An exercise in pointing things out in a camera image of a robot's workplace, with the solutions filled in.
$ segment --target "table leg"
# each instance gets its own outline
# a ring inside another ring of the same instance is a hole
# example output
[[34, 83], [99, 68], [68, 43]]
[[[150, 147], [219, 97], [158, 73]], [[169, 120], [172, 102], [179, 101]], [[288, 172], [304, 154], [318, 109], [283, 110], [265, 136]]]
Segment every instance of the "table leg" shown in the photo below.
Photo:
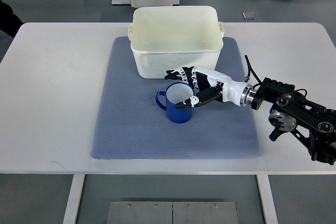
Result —
[[268, 175], [257, 175], [261, 205], [263, 206], [266, 224], [278, 224]]
[[85, 174], [74, 174], [63, 224], [76, 224], [77, 212], [82, 194]]

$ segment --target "blue mat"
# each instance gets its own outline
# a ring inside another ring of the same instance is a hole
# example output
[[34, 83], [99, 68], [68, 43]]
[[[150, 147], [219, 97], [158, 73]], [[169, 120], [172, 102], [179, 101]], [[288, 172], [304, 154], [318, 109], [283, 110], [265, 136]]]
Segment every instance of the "blue mat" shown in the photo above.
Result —
[[[240, 53], [224, 37], [216, 70], [242, 81]], [[171, 83], [139, 76], [128, 37], [112, 47], [91, 155], [98, 159], [233, 159], [259, 156], [252, 109], [211, 102], [193, 109], [183, 124], [172, 123], [155, 103]]]

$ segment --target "dark clothing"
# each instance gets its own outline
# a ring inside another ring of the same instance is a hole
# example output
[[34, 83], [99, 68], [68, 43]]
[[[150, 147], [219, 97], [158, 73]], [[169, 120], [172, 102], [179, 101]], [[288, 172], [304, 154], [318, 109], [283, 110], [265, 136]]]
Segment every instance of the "dark clothing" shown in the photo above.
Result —
[[13, 38], [23, 22], [13, 13], [12, 8], [0, 0], [0, 30]]

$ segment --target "mug handle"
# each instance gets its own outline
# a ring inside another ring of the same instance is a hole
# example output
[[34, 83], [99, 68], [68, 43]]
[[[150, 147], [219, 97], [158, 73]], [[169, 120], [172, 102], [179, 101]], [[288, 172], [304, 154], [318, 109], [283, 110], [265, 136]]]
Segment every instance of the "mug handle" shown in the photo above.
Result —
[[167, 110], [167, 107], [164, 106], [160, 101], [159, 101], [159, 96], [166, 96], [166, 92], [165, 91], [158, 91], [155, 95], [155, 101], [157, 103], [157, 105], [162, 109], [162, 110]]

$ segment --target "robotic arm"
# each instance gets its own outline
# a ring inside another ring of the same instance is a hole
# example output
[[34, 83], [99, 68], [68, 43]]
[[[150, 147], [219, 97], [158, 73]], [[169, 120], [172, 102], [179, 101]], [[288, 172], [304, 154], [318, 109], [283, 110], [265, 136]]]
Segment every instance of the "robotic arm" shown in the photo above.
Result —
[[[290, 132], [307, 149], [311, 160], [329, 163], [336, 161], [336, 111], [326, 109], [306, 99], [302, 90], [269, 78], [259, 81], [256, 90], [247, 83], [233, 81], [231, 77], [204, 67], [182, 67], [168, 70], [165, 79], [180, 80], [199, 90], [195, 96], [176, 104], [176, 108], [190, 108], [205, 105], [213, 100], [233, 102], [238, 106], [250, 105], [258, 110], [263, 101], [272, 103], [268, 120], [275, 127], [269, 138], [275, 141], [280, 135]], [[300, 125], [309, 130], [303, 136]]]

